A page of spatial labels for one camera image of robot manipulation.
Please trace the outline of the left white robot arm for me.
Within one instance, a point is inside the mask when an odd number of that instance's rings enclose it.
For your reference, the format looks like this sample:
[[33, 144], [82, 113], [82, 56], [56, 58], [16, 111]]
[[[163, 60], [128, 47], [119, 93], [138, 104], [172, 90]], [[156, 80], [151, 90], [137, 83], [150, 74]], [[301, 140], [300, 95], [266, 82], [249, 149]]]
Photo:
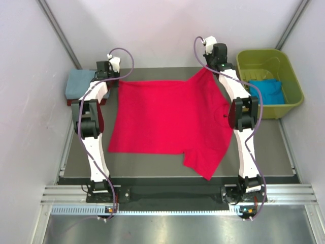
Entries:
[[120, 76], [118, 57], [108, 56], [107, 61], [97, 62], [97, 71], [85, 94], [71, 103], [75, 133], [85, 150], [90, 166], [90, 182], [87, 184], [88, 203], [116, 203], [115, 189], [110, 181], [102, 145], [104, 119], [100, 103]]

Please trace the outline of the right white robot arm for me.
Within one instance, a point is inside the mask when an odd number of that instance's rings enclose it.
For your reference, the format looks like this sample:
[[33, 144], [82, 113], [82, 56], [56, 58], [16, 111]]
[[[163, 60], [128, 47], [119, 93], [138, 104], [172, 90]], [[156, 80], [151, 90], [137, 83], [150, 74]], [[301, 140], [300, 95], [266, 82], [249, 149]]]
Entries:
[[217, 43], [213, 37], [204, 40], [206, 48], [203, 54], [207, 66], [218, 75], [218, 81], [227, 92], [231, 106], [228, 124], [233, 129], [239, 152], [239, 182], [237, 193], [225, 195], [235, 205], [241, 201], [249, 201], [262, 189], [262, 179], [256, 165], [253, 133], [259, 126], [258, 98], [250, 95], [245, 83], [237, 77], [234, 66], [228, 62], [228, 49], [223, 43]]

